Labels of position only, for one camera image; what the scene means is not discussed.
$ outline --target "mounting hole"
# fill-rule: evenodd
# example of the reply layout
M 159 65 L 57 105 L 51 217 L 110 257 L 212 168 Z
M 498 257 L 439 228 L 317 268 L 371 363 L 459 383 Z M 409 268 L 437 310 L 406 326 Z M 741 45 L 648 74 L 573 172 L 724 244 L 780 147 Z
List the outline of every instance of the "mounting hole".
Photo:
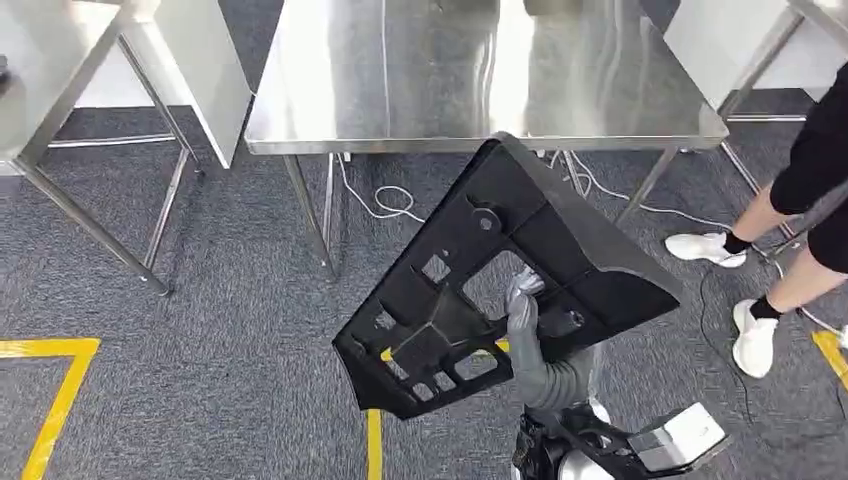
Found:
M 488 208 L 475 208 L 472 217 L 477 221 L 481 230 L 486 232 L 499 232 L 501 230 L 501 219 Z
M 424 275 L 427 275 L 433 283 L 441 282 L 450 273 L 450 267 L 437 255 L 430 257 L 427 264 L 421 269 Z
M 430 391 L 430 388 L 423 383 L 419 383 L 412 387 L 412 391 L 415 392 L 415 395 L 420 398 L 422 402 L 426 402 L 433 398 L 433 392 Z

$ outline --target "black cable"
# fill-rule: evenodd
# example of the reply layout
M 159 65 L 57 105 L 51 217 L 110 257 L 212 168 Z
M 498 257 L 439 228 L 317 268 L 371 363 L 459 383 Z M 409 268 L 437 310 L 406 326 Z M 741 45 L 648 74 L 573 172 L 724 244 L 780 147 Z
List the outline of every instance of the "black cable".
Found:
M 845 375 L 844 373 L 842 375 L 839 375 L 836 381 L 834 381 L 834 388 L 836 389 L 836 403 L 839 404 L 840 410 L 842 412 L 842 420 L 837 427 L 835 427 L 831 431 L 826 431 L 822 433 L 791 436 L 787 438 L 789 442 L 783 442 L 781 444 L 774 443 L 771 440 L 767 439 L 765 436 L 763 436 L 760 431 L 760 427 L 757 425 L 756 422 L 754 422 L 753 415 L 751 414 L 750 395 L 748 392 L 748 386 L 745 384 L 744 377 L 742 377 L 742 374 L 737 371 L 733 363 L 727 360 L 724 355 L 721 354 L 718 347 L 716 347 L 715 344 L 713 344 L 712 340 L 710 340 L 710 337 L 707 335 L 706 329 L 704 328 L 704 318 L 706 317 L 707 313 L 707 300 L 706 295 L 704 294 L 704 285 L 707 283 L 707 278 L 709 278 L 709 276 L 715 272 L 716 268 L 718 268 L 718 265 L 713 265 L 709 270 L 707 270 L 707 273 L 705 273 L 703 278 L 701 278 L 701 284 L 698 287 L 698 290 L 701 295 L 701 318 L 699 319 L 698 323 L 700 324 L 701 335 L 704 337 L 704 341 L 706 341 L 707 345 L 710 347 L 710 349 L 712 349 L 713 353 L 715 353 L 715 355 L 721 359 L 722 363 L 728 368 L 728 370 L 733 373 L 733 376 L 736 378 L 736 380 L 739 381 L 739 384 L 742 385 L 742 390 L 745 396 L 745 421 L 748 424 L 748 427 L 763 443 L 765 443 L 770 448 L 778 450 L 799 448 L 814 441 L 841 436 L 846 431 L 845 427 L 848 426 L 848 412 L 845 411 L 845 403 L 843 402 L 842 396 L 840 395 L 840 392 L 842 390 L 842 377 Z

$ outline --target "black sock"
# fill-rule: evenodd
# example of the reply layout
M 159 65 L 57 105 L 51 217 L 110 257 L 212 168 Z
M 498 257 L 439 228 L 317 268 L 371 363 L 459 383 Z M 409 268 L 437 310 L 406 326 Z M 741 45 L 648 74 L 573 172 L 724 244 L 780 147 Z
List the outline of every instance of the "black sock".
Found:
M 753 315 L 754 318 L 757 318 L 757 319 L 759 319 L 759 318 L 779 319 L 780 316 L 783 315 L 783 314 L 778 312 L 777 310 L 775 310 L 774 307 L 772 307 L 771 304 L 768 303 L 768 299 L 766 298 L 766 296 L 763 295 L 762 297 L 760 297 L 759 300 L 757 300 L 756 302 L 754 302 L 753 305 L 751 305 L 751 315 Z
M 751 242 L 740 240 L 733 232 L 727 232 L 727 238 L 724 240 L 724 249 L 727 250 L 727 253 L 736 255 L 750 246 Z

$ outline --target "gray carpet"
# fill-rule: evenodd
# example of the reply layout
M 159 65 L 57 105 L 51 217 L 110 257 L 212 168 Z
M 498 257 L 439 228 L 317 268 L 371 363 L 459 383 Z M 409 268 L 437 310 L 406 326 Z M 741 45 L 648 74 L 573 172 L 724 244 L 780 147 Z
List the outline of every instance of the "gray carpet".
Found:
M 670 18 L 669 2 L 645 3 Z M 281 1 L 221 4 L 255 86 Z M 757 110 L 757 102 L 806 108 L 806 100 L 785 93 L 754 99 L 747 108 Z M 328 283 L 281 160 L 252 157 L 242 146 L 233 169 L 222 171 L 190 114 L 178 117 L 201 146 L 207 175 L 186 176 L 163 243 L 157 273 L 175 288 L 169 299 L 151 295 L 28 184 L 7 185 L 0 195 L 0 338 L 102 339 L 46 478 L 364 478 L 364 416 L 329 341 L 419 225 L 372 219 L 337 189 L 332 237 L 340 279 Z M 152 118 L 149 111 L 80 111 L 63 133 L 150 131 Z M 765 179 L 785 163 L 794 129 L 734 128 L 733 141 Z M 51 152 L 43 167 L 142 253 L 176 153 L 173 145 L 63 150 Z M 581 158 L 608 187 L 629 191 L 656 154 Z M 386 183 L 406 186 L 415 212 L 426 216 L 468 159 L 357 156 L 348 174 L 366 197 Z M 312 194 L 323 198 L 324 159 L 305 160 Z M 749 198 L 730 164 L 706 152 L 672 164 L 649 203 L 731 222 Z M 623 208 L 598 193 L 590 203 L 610 218 Z M 625 225 L 684 283 L 686 296 L 677 311 L 610 342 L 600 398 L 614 423 L 635 429 L 703 401 L 735 442 L 686 478 L 843 478 L 844 430 L 797 441 L 834 430 L 841 418 L 835 376 L 810 341 L 810 322 L 788 315 L 777 333 L 772 373 L 745 380 L 754 426 L 747 424 L 738 380 L 701 337 L 698 289 L 708 268 L 675 261 L 662 248 L 665 236 L 692 230 L 708 228 L 646 212 Z M 774 278 L 757 261 L 707 278 L 705 330 L 724 358 L 733 338 L 729 309 L 761 294 Z M 493 292 L 495 284 L 492 278 Z M 813 308 L 844 323 L 848 294 L 834 292 Z M 23 467 L 66 365 L 63 359 L 0 361 L 3 478 Z M 506 478 L 519 411 L 513 386 L 505 384 L 413 421 L 386 416 L 384 478 Z

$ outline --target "yellow floor tape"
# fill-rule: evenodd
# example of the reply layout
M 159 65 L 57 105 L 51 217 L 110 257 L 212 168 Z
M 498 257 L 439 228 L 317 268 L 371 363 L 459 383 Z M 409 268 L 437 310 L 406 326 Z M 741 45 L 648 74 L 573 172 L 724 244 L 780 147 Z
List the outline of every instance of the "yellow floor tape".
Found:
M 97 338 L 0 340 L 0 358 L 74 357 L 47 413 L 44 425 L 38 432 L 35 445 L 21 472 L 21 480 L 41 480 L 44 476 L 53 446 L 65 425 L 65 419 L 68 418 L 82 379 L 99 345 L 100 339 Z
M 367 480 L 381 480 L 383 478 L 383 426 L 381 415 L 380 410 L 376 409 L 365 412 Z
M 821 331 L 813 334 L 813 342 L 818 345 L 827 363 L 848 390 L 848 362 L 839 351 L 839 338 L 833 332 Z
M 509 353 L 509 342 L 500 339 L 495 344 L 506 353 Z M 478 350 L 476 354 L 485 355 L 485 350 Z M 385 349 L 380 354 L 384 362 L 392 360 L 391 349 Z M 365 412 L 365 464 L 367 480 L 382 480 L 383 478 L 383 426 L 382 411 L 377 409 Z

